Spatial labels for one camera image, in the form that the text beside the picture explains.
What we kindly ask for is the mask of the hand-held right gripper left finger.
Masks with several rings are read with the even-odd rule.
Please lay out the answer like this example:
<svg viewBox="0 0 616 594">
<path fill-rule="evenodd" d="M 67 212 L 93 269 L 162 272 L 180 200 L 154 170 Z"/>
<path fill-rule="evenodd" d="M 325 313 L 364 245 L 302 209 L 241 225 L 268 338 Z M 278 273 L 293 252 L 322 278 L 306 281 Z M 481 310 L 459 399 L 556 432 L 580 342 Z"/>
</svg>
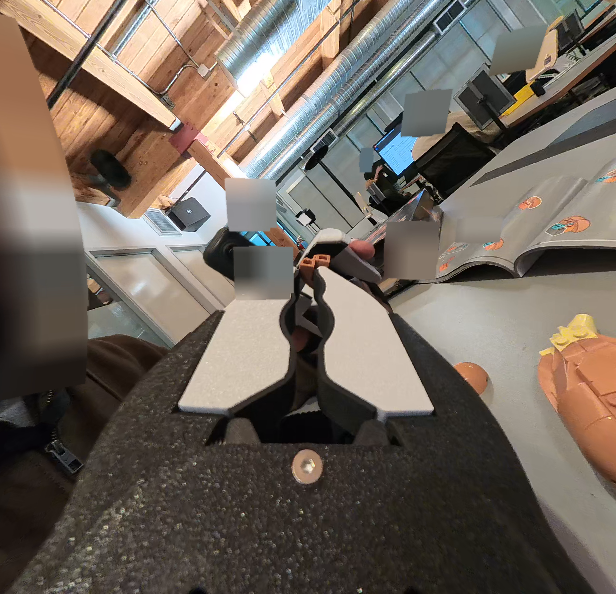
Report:
<svg viewBox="0 0 616 594">
<path fill-rule="evenodd" d="M 291 340 L 295 296 L 232 301 L 187 388 L 182 412 L 226 417 L 282 417 L 295 398 Z"/>
</svg>

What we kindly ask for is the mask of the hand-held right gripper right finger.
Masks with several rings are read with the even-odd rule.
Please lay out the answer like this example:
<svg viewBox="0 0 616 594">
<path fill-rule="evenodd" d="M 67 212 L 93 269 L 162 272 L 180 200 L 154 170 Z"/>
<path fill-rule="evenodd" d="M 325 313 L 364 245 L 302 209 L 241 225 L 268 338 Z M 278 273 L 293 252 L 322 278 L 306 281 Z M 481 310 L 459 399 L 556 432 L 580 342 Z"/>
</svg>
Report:
<svg viewBox="0 0 616 594">
<path fill-rule="evenodd" d="M 369 420 L 428 416 L 434 405 L 387 309 L 364 288 L 318 267 L 313 294 L 322 335 L 318 403 L 356 435 Z"/>
</svg>

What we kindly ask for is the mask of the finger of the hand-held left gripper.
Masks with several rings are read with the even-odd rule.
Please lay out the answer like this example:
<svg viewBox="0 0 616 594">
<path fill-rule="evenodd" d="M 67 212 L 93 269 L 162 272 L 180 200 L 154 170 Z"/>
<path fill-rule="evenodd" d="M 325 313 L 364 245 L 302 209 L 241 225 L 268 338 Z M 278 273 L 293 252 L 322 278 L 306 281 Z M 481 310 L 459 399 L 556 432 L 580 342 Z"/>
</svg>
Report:
<svg viewBox="0 0 616 594">
<path fill-rule="evenodd" d="M 296 326 L 303 327 L 314 335 L 319 334 L 318 305 L 305 293 L 298 294 L 295 303 Z"/>
</svg>

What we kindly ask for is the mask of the round tan toy piece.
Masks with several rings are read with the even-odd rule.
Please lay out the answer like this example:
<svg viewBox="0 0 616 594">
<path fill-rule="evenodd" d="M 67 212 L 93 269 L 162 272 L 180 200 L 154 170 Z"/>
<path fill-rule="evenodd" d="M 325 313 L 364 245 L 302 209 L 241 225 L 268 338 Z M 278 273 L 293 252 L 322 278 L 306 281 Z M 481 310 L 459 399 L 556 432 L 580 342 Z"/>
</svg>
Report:
<svg viewBox="0 0 616 594">
<path fill-rule="evenodd" d="M 478 395 L 482 395 L 489 383 L 489 374 L 480 365 L 473 362 L 459 362 L 453 368 Z"/>
</svg>

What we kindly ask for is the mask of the black round ceiling fixture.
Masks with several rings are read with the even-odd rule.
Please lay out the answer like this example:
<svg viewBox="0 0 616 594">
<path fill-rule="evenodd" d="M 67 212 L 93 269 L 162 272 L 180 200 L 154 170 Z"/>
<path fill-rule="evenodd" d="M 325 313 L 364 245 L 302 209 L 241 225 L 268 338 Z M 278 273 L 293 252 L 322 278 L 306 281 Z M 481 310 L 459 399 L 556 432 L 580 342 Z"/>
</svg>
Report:
<svg viewBox="0 0 616 594">
<path fill-rule="evenodd" d="M 104 149 L 93 151 L 90 163 L 97 170 L 97 181 L 101 184 L 120 191 L 126 190 L 131 185 L 130 173 L 111 152 Z"/>
</svg>

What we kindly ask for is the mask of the lit computer monitor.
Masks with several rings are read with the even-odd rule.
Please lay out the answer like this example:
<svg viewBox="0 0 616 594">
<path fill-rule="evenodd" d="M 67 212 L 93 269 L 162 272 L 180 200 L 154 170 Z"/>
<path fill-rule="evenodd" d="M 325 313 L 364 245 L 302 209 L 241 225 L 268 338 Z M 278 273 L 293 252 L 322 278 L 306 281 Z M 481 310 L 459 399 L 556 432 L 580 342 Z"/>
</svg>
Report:
<svg viewBox="0 0 616 594">
<path fill-rule="evenodd" d="M 373 150 L 393 174 L 400 176 L 414 162 L 413 148 L 418 137 L 402 136 L 401 127 L 391 129 L 373 145 Z"/>
</svg>

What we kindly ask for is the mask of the brown toy brick model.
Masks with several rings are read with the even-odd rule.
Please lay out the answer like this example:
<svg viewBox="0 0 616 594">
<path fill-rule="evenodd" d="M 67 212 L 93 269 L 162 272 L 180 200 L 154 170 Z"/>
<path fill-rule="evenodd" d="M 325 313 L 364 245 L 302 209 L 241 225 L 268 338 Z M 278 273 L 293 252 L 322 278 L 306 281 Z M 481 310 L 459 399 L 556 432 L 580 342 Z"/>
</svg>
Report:
<svg viewBox="0 0 616 594">
<path fill-rule="evenodd" d="M 614 484 L 615 338 L 577 314 L 550 343 L 540 352 L 539 385 L 584 457 Z"/>
</svg>

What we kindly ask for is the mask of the black office chair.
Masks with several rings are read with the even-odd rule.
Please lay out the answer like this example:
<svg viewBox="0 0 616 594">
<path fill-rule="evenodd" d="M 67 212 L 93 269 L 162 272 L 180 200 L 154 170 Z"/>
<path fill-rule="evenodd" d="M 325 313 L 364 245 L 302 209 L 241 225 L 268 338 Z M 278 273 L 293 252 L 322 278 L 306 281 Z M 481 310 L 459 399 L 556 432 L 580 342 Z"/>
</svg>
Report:
<svg viewBox="0 0 616 594">
<path fill-rule="evenodd" d="M 495 157 L 492 149 L 459 123 L 414 161 L 417 172 L 443 198 L 449 198 Z"/>
</svg>

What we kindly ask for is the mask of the person's brown jacket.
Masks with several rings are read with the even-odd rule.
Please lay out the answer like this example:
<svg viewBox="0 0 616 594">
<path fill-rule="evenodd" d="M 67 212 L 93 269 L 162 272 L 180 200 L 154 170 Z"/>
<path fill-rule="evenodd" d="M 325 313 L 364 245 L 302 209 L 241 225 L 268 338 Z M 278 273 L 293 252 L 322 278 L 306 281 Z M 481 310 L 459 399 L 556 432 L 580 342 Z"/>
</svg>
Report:
<svg viewBox="0 0 616 594">
<path fill-rule="evenodd" d="M 94 338 L 82 384 L 1 405 L 1 593 L 53 531 L 105 425 L 167 352 L 133 336 Z"/>
</svg>

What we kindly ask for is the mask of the black ceiling pipe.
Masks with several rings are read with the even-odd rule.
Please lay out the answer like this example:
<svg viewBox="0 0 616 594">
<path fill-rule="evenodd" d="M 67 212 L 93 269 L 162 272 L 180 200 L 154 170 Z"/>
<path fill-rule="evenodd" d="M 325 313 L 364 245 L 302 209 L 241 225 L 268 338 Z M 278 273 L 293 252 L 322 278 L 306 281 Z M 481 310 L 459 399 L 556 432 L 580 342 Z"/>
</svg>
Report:
<svg viewBox="0 0 616 594">
<path fill-rule="evenodd" d="M 113 1 L 112 5 L 108 8 L 104 16 L 101 18 L 96 28 L 94 28 L 94 31 L 86 40 L 83 47 L 81 47 L 80 51 L 77 53 L 75 59 L 70 64 L 65 74 L 58 80 L 56 86 L 50 93 L 49 97 L 47 98 L 48 109 L 53 109 L 53 107 L 58 102 L 60 96 L 71 85 L 76 75 L 84 65 L 85 61 L 89 57 L 90 53 L 96 47 L 99 39 L 104 35 L 106 30 L 111 25 L 112 21 L 119 14 L 121 9 L 126 5 L 127 1 L 128 0 Z"/>
</svg>

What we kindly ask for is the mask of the grey computer monitor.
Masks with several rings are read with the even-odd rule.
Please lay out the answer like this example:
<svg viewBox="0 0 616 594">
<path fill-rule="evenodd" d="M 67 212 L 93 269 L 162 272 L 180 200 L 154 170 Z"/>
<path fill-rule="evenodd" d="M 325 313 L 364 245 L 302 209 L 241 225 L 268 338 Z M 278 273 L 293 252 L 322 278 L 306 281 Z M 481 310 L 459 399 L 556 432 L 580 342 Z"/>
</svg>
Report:
<svg viewBox="0 0 616 594">
<path fill-rule="evenodd" d="M 480 130 L 494 122 L 501 131 L 507 132 L 500 117 L 516 99 L 498 78 L 489 75 L 486 64 L 475 71 L 453 98 Z"/>
</svg>

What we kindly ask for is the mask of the wooden table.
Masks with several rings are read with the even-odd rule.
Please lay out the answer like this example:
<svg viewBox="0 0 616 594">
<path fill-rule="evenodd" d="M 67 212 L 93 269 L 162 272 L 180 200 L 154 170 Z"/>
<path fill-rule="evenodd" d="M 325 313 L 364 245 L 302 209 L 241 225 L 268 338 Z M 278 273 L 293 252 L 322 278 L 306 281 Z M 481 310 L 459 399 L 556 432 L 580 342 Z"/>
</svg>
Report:
<svg viewBox="0 0 616 594">
<path fill-rule="evenodd" d="M 581 61 L 560 73 L 555 80 L 548 83 L 542 96 L 531 95 L 517 109 L 502 115 L 500 121 L 508 128 L 513 128 L 544 108 L 556 103 L 583 82 L 598 66 L 615 54 L 615 35 L 612 35 L 600 45 L 582 57 Z"/>
</svg>

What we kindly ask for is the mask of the wall vent grille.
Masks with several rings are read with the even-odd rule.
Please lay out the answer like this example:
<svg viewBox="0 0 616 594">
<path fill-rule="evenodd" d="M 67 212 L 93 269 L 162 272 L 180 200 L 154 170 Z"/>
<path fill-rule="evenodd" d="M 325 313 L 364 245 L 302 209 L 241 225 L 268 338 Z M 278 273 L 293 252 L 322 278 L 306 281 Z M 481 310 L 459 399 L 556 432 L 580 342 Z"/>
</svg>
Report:
<svg viewBox="0 0 616 594">
<path fill-rule="evenodd" d="M 161 237 L 180 237 L 182 231 L 173 223 L 163 210 L 149 208 L 142 219 Z"/>
</svg>

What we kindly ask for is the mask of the red beam bracket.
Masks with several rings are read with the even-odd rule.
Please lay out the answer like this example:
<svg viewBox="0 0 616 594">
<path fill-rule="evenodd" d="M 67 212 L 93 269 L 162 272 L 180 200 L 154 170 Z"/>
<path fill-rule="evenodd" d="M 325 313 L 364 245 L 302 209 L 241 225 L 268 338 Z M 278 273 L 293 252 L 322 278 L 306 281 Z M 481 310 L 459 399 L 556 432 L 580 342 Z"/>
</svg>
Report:
<svg viewBox="0 0 616 594">
<path fill-rule="evenodd" d="M 181 127 L 169 137 L 169 143 L 183 157 L 190 157 L 188 150 L 194 141 L 205 143 L 207 138 L 198 128 L 188 122 L 182 123 Z"/>
</svg>

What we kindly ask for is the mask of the long silver ventilation duct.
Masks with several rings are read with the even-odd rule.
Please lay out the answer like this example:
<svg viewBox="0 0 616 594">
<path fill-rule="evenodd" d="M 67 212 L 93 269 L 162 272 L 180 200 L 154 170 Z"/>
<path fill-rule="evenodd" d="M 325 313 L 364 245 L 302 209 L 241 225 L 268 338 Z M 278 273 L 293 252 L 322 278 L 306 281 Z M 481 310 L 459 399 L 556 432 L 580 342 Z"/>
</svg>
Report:
<svg viewBox="0 0 616 594">
<path fill-rule="evenodd" d="M 462 0 L 470 5 L 475 0 Z M 453 0 L 389 0 L 250 152 L 249 178 L 280 177 L 334 125 L 375 76 Z"/>
</svg>

